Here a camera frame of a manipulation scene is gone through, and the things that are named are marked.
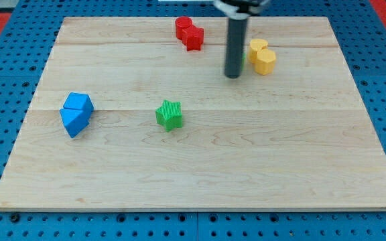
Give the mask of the white and black rod mount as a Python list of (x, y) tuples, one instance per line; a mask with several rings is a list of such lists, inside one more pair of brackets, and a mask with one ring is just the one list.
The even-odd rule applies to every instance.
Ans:
[(260, 15), (271, 0), (214, 0), (213, 5), (230, 19), (247, 19)]

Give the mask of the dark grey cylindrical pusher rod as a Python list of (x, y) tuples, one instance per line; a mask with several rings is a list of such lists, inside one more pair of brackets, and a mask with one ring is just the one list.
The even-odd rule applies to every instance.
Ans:
[(224, 74), (228, 78), (238, 78), (241, 75), (247, 23), (247, 18), (228, 18), (227, 44), (224, 62)]

